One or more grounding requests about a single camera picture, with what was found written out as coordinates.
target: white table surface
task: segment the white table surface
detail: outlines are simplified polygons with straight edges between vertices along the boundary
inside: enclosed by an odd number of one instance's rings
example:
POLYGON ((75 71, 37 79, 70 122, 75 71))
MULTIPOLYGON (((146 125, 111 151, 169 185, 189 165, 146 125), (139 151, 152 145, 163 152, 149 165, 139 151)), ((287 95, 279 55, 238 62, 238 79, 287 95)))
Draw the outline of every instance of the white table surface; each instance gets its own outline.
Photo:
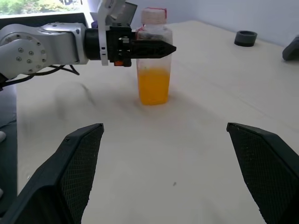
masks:
POLYGON ((83 224, 264 223, 226 125, 277 133, 299 152, 299 64, 283 62, 282 47, 238 47, 234 33, 200 22, 170 27, 178 50, 165 105, 140 105, 135 66, 90 62, 79 77, 17 85, 19 190, 65 135, 104 123, 83 224))

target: juice bottle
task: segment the juice bottle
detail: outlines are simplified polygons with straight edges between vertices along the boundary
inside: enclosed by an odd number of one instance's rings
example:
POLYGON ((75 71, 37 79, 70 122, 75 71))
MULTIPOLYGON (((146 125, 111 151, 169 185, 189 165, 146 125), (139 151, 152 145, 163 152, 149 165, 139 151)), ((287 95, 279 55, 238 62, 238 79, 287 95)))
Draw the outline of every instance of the juice bottle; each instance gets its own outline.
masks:
MULTIPOLYGON (((163 40, 172 44, 172 31, 165 26, 166 9, 145 8, 138 40, 163 40)), ((137 59, 139 98, 144 105, 164 104, 168 100, 171 56, 160 59, 137 59)))

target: bottle cap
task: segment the bottle cap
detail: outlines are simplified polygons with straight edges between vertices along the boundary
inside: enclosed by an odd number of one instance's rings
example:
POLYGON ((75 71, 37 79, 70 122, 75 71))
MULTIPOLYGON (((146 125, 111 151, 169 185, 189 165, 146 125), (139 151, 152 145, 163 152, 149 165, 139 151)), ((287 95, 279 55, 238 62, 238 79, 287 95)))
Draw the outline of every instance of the bottle cap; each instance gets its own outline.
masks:
POLYGON ((141 23, 144 25, 166 24, 167 9, 166 8, 145 8, 141 13, 141 23))

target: green foliage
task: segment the green foliage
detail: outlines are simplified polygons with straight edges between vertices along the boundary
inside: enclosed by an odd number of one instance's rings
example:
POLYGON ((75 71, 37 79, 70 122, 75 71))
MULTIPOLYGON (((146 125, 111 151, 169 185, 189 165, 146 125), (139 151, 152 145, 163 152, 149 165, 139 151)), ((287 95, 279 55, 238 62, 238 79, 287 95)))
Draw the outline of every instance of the green foliage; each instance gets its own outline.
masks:
POLYGON ((72 11, 59 0, 0 0, 0 15, 72 11))

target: black cable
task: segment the black cable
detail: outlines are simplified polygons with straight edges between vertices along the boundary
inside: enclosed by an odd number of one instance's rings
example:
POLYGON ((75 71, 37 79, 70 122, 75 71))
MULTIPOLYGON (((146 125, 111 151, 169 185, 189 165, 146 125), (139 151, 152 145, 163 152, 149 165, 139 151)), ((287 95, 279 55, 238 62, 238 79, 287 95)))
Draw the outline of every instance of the black cable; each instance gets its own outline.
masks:
POLYGON ((14 84, 18 84, 18 83, 22 83, 25 81, 28 81, 30 79, 32 79, 34 76, 45 76, 45 75, 49 75, 52 74, 54 72, 57 72, 59 70, 65 70, 71 73, 74 73, 75 75, 79 76, 80 73, 74 68, 74 66, 70 65, 71 69, 66 69, 64 68, 65 65, 60 65, 60 66, 55 66, 55 65, 50 65, 50 68, 54 68, 50 71, 45 71, 45 72, 37 72, 37 73, 32 73, 31 75, 28 75, 25 78, 21 78, 21 79, 17 79, 17 80, 13 80, 13 81, 9 81, 9 82, 5 82, 5 83, 0 83, 0 89, 6 86, 10 86, 10 85, 14 85, 14 84))
POLYGON ((8 126, 8 125, 11 125, 12 123, 15 123, 16 121, 17 121, 17 119, 15 118, 14 120, 9 121, 7 124, 2 125, 2 126, 0 127, 0 129, 2 129, 2 128, 8 126))
POLYGON ((77 76, 80 75, 80 73, 79 73, 77 70, 75 70, 75 68, 74 68, 73 65, 70 65, 70 68, 73 69, 73 73, 74 73, 74 74, 76 74, 77 76))
POLYGON ((20 78, 20 79, 17 79, 17 80, 5 82, 5 83, 0 83, 0 88, 6 87, 6 86, 9 86, 9 85, 14 85, 14 84, 25 82, 25 81, 28 81, 28 80, 32 79, 33 77, 34 77, 34 75, 30 75, 30 76, 27 76, 25 78, 20 78))
MULTIPOLYGON (((54 68, 54 69, 55 69, 55 68, 58 68, 58 66, 55 66, 55 65, 50 65, 49 67, 50 67, 50 68, 54 68)), ((80 73, 77 72, 77 70, 75 70, 74 66, 70 65, 70 67, 72 68, 72 70, 71 70, 71 69, 66 69, 66 68, 61 68, 61 70, 68 71, 68 72, 71 72, 71 73, 74 73, 74 74, 76 74, 77 76, 80 75, 80 73)))
POLYGON ((52 74, 54 72, 57 72, 57 71, 61 70, 64 66, 65 65, 60 65, 60 66, 58 66, 55 69, 52 69, 50 71, 33 73, 33 75, 35 75, 35 76, 46 76, 46 75, 49 75, 49 74, 52 74))

